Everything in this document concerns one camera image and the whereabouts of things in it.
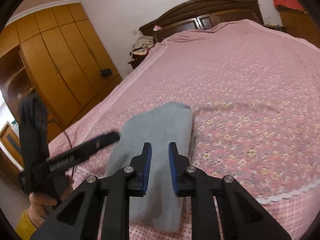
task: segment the gray towel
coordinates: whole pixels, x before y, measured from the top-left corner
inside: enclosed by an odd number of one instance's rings
[[[107,163],[106,176],[128,166],[140,155],[145,142],[151,143],[152,159],[147,194],[130,198],[130,221],[156,230],[179,229],[182,198],[174,195],[168,157],[170,142],[176,142],[179,154],[188,156],[192,131],[192,111],[185,104],[166,103],[128,120],[121,129]]]

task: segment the wooden headboard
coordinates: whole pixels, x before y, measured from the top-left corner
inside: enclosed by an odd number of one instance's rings
[[[210,29],[221,22],[242,19],[263,24],[257,0],[190,0],[140,27],[139,31],[153,36],[155,42],[161,42],[177,32]],[[154,32],[155,25],[162,29]]]

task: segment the bed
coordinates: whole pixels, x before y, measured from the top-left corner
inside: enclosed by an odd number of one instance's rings
[[[154,37],[155,47],[67,129],[72,145],[120,130],[165,102],[186,103],[196,135],[192,165],[211,176],[234,176],[300,239],[320,210],[320,50],[262,23],[257,0],[192,0],[144,25],[140,30]],[[155,25],[162,29],[153,31]],[[69,143],[60,134],[49,148],[54,156]],[[79,165],[74,186],[88,175],[103,176],[111,151]],[[130,239],[191,239],[190,203],[178,232],[131,224]]]

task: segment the window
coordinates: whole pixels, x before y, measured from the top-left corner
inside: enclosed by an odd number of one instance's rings
[[[4,99],[3,99],[2,93],[0,91],[0,106],[2,106],[3,103],[4,103]]]

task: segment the wooden wardrobe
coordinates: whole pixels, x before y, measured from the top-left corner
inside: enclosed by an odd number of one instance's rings
[[[100,70],[109,68],[106,78]],[[0,89],[19,122],[23,97],[48,109],[48,140],[79,120],[122,81],[80,3],[27,15],[0,34]]]
[[[320,48],[320,31],[306,12],[278,6],[283,26],[293,37],[302,38]]]

